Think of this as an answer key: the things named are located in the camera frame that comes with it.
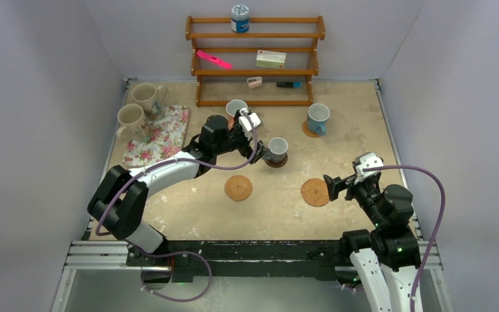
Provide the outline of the small grey mug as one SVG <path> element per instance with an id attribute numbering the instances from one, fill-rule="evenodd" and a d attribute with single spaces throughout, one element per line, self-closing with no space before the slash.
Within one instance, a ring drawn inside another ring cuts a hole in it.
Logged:
<path id="1" fill-rule="evenodd" d="M 281 137 L 275 137 L 268 143 L 268 160 L 275 164 L 280 164 L 285 160 L 288 151 L 288 142 Z"/>

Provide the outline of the brown orange mug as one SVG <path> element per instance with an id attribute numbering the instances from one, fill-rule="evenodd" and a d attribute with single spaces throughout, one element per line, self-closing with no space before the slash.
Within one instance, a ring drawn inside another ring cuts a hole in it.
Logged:
<path id="1" fill-rule="evenodd" d="M 227 113 L 228 129 L 231 129 L 234 126 L 237 111 L 246 108 L 248 108 L 248 104 L 241 99 L 233 99 L 226 104 L 225 111 Z"/>

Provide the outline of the blue mug white inside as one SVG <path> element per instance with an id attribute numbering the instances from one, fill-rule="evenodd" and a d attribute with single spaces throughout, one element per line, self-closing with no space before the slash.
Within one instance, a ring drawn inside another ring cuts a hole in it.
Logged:
<path id="1" fill-rule="evenodd" d="M 325 136 L 327 133 L 326 123 L 331 116 L 330 109 L 322 103 L 312 104 L 307 111 L 307 128 L 318 136 Z"/>

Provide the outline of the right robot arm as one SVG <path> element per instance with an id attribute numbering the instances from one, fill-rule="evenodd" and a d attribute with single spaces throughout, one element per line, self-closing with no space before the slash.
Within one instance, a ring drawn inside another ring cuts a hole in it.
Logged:
<path id="1" fill-rule="evenodd" d="M 340 238 L 340 259 L 356 268 L 372 311 L 422 311 L 420 288 L 413 285 L 422 263 L 409 221 L 413 195 L 403 186 L 381 189 L 380 173 L 358 181 L 324 176 L 330 201 L 346 191 L 374 225 L 374 230 L 346 231 Z"/>

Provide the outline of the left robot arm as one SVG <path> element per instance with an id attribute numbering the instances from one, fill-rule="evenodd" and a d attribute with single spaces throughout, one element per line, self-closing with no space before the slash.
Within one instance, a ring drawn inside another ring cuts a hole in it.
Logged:
<path id="1" fill-rule="evenodd" d="M 112 235 L 142 249 L 142 257 L 153 266 L 167 260 L 166 237 L 142 220 L 146 201 L 154 194 L 185 180 L 195 179 L 210 169 L 220 169 L 217 158 L 239 152 L 244 166 L 256 163 L 266 154 L 257 138 L 262 125 L 258 114 L 249 109 L 237 111 L 232 127 L 220 115 L 212 115 L 187 146 L 173 156 L 140 168 L 113 166 L 100 182 L 88 204 L 88 213 L 97 221 L 95 234 Z"/>

